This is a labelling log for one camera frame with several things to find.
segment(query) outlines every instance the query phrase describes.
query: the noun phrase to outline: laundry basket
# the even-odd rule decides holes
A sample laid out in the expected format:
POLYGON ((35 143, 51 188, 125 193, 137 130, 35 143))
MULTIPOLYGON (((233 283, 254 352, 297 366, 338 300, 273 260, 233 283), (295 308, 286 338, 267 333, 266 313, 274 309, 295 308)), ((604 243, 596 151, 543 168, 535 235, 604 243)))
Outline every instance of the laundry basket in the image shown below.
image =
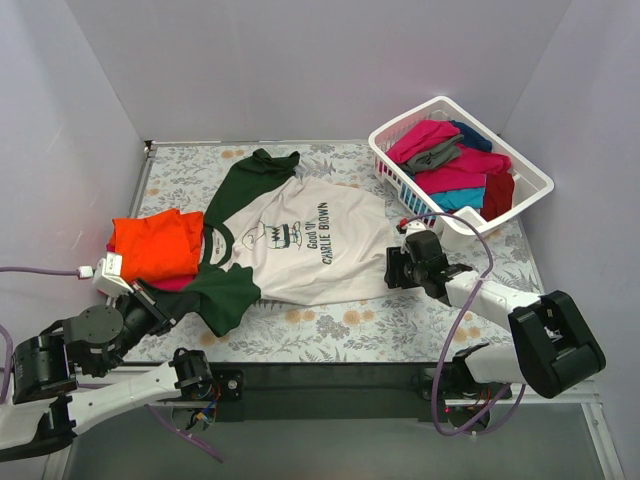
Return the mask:
MULTIPOLYGON (((469 221, 482 236, 489 235, 501 224, 511 220, 525 208, 534 204, 553 190, 553 181, 539 168, 507 145, 491 130, 472 117, 457 103, 448 97, 435 97, 422 105, 409 110, 385 123, 369 136, 369 145, 375 153, 375 173, 381 182, 388 181, 398 190, 398 199, 411 213, 418 215, 428 212, 442 212, 442 209, 416 185, 385 152, 418 122, 431 120, 457 120, 464 122, 493 143, 493 151, 508 155, 513 164, 515 190, 511 210, 487 222, 471 207, 456 212, 469 221)), ((442 247, 455 251, 470 245, 475 234, 462 223, 446 217, 437 217, 433 225, 436 233, 441 234, 442 247)))

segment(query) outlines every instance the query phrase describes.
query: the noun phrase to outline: floral tablecloth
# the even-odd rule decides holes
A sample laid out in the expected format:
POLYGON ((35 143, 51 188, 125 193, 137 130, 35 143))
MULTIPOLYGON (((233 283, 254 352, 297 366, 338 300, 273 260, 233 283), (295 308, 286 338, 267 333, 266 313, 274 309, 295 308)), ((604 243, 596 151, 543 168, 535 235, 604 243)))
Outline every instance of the floral tablecloth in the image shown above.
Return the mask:
MULTIPOLYGON (((259 147, 272 156, 298 150, 297 173, 362 188, 386 200, 387 217, 397 223, 407 211, 389 184, 373 173, 373 152, 366 144, 255 144, 159 147, 150 168, 138 217, 169 208, 204 211, 231 165, 259 147)), ((488 238, 495 256, 492 276, 515 288, 539 291, 526 239, 517 220, 488 238)), ((449 255, 452 263, 482 269, 485 252, 479 242, 449 255)), ((214 362, 424 362, 436 361, 456 310, 421 290, 391 291, 384 298, 335 305, 300 307, 260 301, 238 328, 217 338, 195 314, 169 334, 145 337, 126 356, 128 362, 163 362, 178 347, 201 349, 214 362)), ((467 313, 452 344, 451 356, 479 342, 509 342, 508 333, 467 313)))

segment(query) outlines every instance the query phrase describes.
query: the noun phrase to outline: wall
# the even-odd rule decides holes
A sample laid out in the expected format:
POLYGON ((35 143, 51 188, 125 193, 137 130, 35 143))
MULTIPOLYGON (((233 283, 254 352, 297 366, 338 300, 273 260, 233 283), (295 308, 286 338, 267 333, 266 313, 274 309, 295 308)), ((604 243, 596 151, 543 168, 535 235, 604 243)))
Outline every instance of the wall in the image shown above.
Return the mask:
MULTIPOLYGON (((95 264, 143 145, 63 0, 0 3, 0 69, 0 265, 95 264)), ((18 343, 94 295, 75 279, 0 274, 0 321, 18 343)), ((43 465, 0 464, 0 478, 40 478, 43 465)))
POLYGON ((570 0, 67 0, 144 139, 366 138, 429 98, 500 131, 570 0))
POLYGON ((638 19, 635 0, 574 0, 504 131, 556 182, 527 235, 545 287, 574 296, 607 356, 598 381, 627 478, 640 478, 638 19))

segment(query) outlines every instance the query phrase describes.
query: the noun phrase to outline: gray floor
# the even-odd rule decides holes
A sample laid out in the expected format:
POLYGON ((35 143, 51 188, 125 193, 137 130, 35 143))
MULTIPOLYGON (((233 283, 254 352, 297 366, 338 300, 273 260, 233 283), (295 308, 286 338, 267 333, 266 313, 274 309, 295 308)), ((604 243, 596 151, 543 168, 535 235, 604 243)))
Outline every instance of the gray floor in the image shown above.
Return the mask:
POLYGON ((204 438, 223 465, 135 410, 79 437, 64 478, 604 478, 577 404, 522 405, 502 430, 476 439, 443 438, 414 420, 220 423, 204 438))

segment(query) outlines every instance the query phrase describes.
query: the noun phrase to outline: orange cloth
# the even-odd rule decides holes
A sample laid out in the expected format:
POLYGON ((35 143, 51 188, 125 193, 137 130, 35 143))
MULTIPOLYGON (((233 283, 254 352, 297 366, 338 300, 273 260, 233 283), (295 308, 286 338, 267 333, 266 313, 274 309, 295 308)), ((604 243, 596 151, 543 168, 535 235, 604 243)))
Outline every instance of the orange cloth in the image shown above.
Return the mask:
POLYGON ((198 273, 202 212, 181 214, 176 208, 147 218, 114 218, 107 247, 122 255, 121 277, 155 282, 198 273))

